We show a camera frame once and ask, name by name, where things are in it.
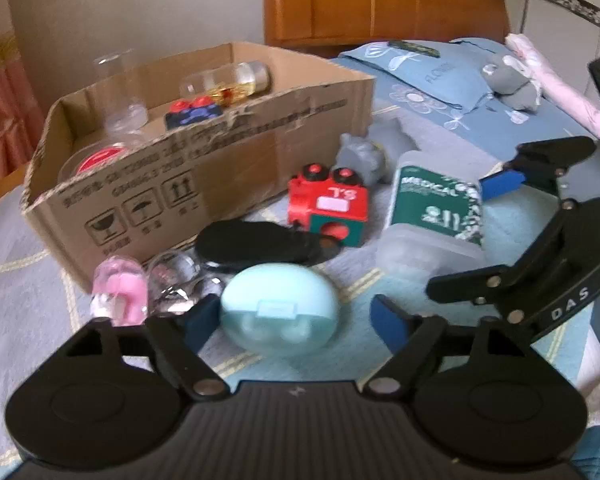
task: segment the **toy wheel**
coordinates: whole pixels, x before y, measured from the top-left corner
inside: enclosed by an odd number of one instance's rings
[[[302,176],[309,182],[327,180],[329,177],[329,168],[325,168],[323,165],[317,164],[316,162],[307,164],[302,168]]]
[[[333,180],[338,184],[346,184],[347,186],[362,185],[360,176],[349,168],[338,168],[337,170],[333,170]]]

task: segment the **toy train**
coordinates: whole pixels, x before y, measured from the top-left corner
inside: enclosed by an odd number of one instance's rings
[[[368,190],[349,168],[307,164],[288,184],[288,222],[359,247],[368,220]]]

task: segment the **umbrella symbol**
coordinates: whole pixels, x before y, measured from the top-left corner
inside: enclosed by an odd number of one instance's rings
[[[113,225],[113,221],[116,219],[115,213],[109,213],[106,216],[103,216],[97,222],[91,224],[91,228],[95,231],[104,231],[107,238],[111,238],[115,233],[109,231],[111,226]]]
[[[145,209],[147,207],[149,207],[153,202],[151,202],[151,200],[142,200],[141,202],[138,202],[133,209],[131,210],[134,213],[137,212],[141,212],[142,213],[142,220],[146,220],[146,211]]]

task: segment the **red lid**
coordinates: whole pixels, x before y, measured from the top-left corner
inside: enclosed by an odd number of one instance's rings
[[[193,99],[193,101],[191,102],[191,106],[193,106],[194,108],[202,108],[203,106],[209,106],[213,103],[214,100],[211,97],[209,97],[208,95],[203,95]]]
[[[190,101],[185,101],[184,99],[181,99],[180,101],[172,103],[171,107],[169,108],[169,111],[172,114],[177,114],[178,112],[186,110],[187,108],[191,108],[192,106],[193,104]]]
[[[93,155],[85,158],[78,169],[75,171],[75,174],[82,173],[83,171],[87,171],[98,164],[103,163],[105,160],[110,159],[112,156],[118,155],[119,153],[126,152],[126,148],[124,146],[107,146],[98,152],[93,153]]]

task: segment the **pink rolled cloth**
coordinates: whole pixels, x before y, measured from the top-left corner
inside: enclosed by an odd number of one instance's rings
[[[505,43],[529,67],[544,94],[600,139],[600,110],[554,72],[529,38],[524,34],[509,34]]]

